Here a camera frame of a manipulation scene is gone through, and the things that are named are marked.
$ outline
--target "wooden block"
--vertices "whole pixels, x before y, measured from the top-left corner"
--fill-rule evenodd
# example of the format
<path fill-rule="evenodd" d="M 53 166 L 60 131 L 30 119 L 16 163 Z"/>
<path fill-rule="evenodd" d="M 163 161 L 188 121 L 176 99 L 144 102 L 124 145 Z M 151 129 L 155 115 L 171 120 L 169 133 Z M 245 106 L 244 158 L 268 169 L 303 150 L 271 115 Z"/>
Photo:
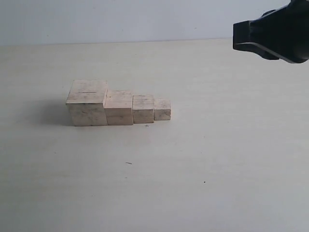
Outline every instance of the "wooden block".
<path fill-rule="evenodd" d="M 134 123 L 154 123 L 153 95 L 134 95 L 132 111 Z"/>
<path fill-rule="evenodd" d="M 132 102 L 131 91 L 108 91 L 105 104 L 108 125 L 133 125 Z"/>
<path fill-rule="evenodd" d="M 166 98 L 156 98 L 154 100 L 154 119 L 155 121 L 170 120 L 171 107 L 170 101 Z"/>
<path fill-rule="evenodd" d="M 78 127 L 106 126 L 107 118 L 104 110 L 106 95 L 106 81 L 73 81 L 66 103 L 73 124 Z"/>

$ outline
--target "white tabletop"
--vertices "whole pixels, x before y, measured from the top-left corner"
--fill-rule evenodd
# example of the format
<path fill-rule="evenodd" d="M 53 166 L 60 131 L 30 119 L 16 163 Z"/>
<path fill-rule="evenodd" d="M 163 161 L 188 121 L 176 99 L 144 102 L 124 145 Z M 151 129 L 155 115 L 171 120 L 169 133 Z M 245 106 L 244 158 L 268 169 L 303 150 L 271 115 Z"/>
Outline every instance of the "white tabletop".
<path fill-rule="evenodd" d="M 308 231 L 308 73 L 231 40 L 0 47 L 1 231 Z M 73 127 L 74 79 L 172 120 Z"/>

